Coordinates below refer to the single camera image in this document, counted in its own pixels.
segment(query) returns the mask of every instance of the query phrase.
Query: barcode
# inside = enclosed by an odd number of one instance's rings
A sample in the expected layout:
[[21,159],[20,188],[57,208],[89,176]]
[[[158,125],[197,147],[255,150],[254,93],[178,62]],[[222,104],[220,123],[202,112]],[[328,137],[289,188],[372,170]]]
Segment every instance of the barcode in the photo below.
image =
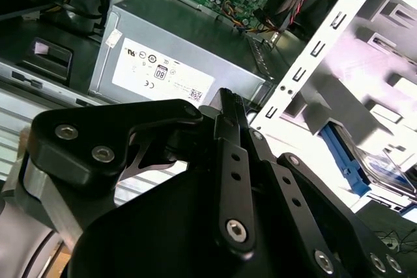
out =
[[192,89],[190,91],[189,99],[192,99],[194,101],[200,101],[201,96],[203,95],[202,92],[199,92],[198,90]]

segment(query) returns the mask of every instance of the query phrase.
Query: metal sheet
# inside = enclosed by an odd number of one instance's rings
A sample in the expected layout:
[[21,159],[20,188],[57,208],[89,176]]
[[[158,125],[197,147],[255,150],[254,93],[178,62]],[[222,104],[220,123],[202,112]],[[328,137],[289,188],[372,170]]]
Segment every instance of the metal sheet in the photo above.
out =
[[[146,97],[114,85],[111,81],[125,38],[215,77],[205,103],[221,87],[251,99],[266,80],[252,56],[244,36],[193,10],[177,0],[127,0],[116,4],[104,35],[107,40],[117,29],[122,33],[114,48],[103,43],[91,81],[90,92],[116,102],[144,101]],[[280,69],[270,69],[275,79]]]

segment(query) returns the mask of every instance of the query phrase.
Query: warning label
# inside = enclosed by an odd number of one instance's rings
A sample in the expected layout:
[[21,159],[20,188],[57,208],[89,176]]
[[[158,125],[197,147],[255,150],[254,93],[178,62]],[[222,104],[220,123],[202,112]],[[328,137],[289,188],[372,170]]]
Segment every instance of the warning label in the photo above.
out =
[[125,38],[112,83],[151,100],[179,98],[199,107],[214,78]]

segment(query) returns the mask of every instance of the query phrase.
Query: screw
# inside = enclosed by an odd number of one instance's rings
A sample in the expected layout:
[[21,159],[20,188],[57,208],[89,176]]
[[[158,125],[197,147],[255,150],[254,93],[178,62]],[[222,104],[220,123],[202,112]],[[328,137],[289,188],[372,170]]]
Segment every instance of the screw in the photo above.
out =
[[263,140],[263,136],[260,132],[257,132],[256,130],[254,130],[253,134],[256,137],[256,139]]
[[246,229],[241,222],[231,219],[226,224],[227,233],[236,242],[244,242],[246,240]]
[[291,161],[291,163],[293,163],[296,166],[300,165],[300,161],[295,156],[290,156],[289,160]]
[[190,106],[190,105],[186,105],[185,107],[185,112],[187,112],[187,114],[196,117],[198,115],[198,113],[196,112],[195,108]]
[[78,137],[78,131],[71,125],[59,125],[55,129],[55,135],[64,140],[73,140]]
[[316,250],[314,252],[315,261],[318,263],[320,268],[327,274],[332,275],[334,273],[333,264],[322,251]]
[[386,259],[389,263],[389,265],[391,265],[391,267],[398,273],[402,272],[401,266],[398,264],[398,262],[391,256],[391,255],[386,255]]
[[381,272],[386,272],[384,263],[373,253],[370,254],[372,264]]
[[102,163],[109,163],[115,158],[115,154],[112,149],[106,146],[96,146],[93,151],[91,151],[91,154],[96,161]]

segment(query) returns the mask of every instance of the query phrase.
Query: power supply unit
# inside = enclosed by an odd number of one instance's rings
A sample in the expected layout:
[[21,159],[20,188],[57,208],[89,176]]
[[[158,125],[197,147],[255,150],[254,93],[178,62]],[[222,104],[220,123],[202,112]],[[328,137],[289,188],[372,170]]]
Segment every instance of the power supply unit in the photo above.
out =
[[208,104],[227,87],[262,105],[285,75],[278,52],[179,0],[117,3],[89,92],[110,102]]

